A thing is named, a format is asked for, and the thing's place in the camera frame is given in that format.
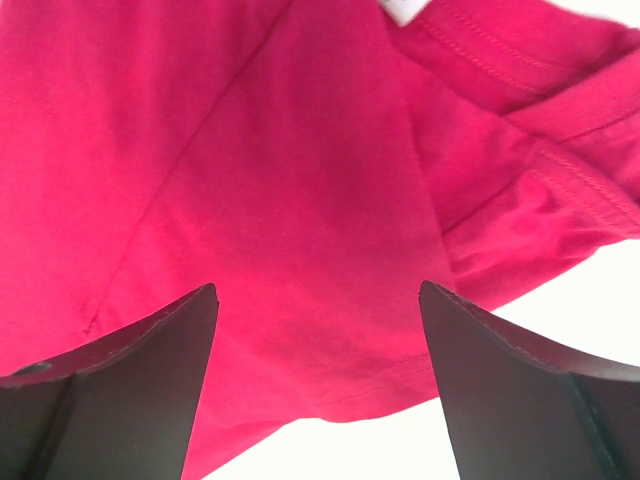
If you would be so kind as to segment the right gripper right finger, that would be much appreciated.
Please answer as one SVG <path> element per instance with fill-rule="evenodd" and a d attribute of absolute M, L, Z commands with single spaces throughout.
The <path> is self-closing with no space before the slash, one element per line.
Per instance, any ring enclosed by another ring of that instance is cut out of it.
<path fill-rule="evenodd" d="M 636 479 L 639 369 L 425 281 L 419 303 L 463 479 Z"/>

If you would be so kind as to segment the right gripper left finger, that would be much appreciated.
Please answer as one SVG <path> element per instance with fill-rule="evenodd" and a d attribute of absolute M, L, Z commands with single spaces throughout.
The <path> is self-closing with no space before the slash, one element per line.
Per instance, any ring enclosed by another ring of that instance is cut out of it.
<path fill-rule="evenodd" d="M 180 478 L 218 308 L 206 284 L 2 377 L 2 478 Z"/>

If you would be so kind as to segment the magenta t shirt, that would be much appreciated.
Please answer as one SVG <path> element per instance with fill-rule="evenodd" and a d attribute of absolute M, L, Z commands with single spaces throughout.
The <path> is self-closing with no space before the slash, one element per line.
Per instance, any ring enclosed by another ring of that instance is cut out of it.
<path fill-rule="evenodd" d="M 184 469 L 435 397 L 486 310 L 639 235 L 639 33 L 545 1 L 5 1 L 1 370 L 216 286 Z"/>

